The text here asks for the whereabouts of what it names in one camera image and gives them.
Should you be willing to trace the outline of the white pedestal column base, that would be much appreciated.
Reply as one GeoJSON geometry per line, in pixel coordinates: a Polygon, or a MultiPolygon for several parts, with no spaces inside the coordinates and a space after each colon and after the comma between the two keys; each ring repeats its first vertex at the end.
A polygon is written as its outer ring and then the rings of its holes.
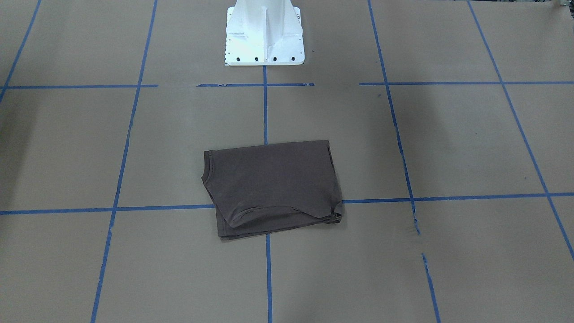
{"type": "Polygon", "coordinates": [[[290,0],[238,0],[226,18],[225,65],[304,64],[301,10],[290,0]]]}

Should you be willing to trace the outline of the dark brown t-shirt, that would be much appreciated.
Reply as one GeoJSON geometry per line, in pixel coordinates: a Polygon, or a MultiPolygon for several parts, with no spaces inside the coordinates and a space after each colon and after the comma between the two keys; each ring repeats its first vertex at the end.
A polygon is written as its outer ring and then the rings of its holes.
{"type": "Polygon", "coordinates": [[[221,240],[343,218],[328,140],[207,150],[201,180],[213,202],[221,240]]]}

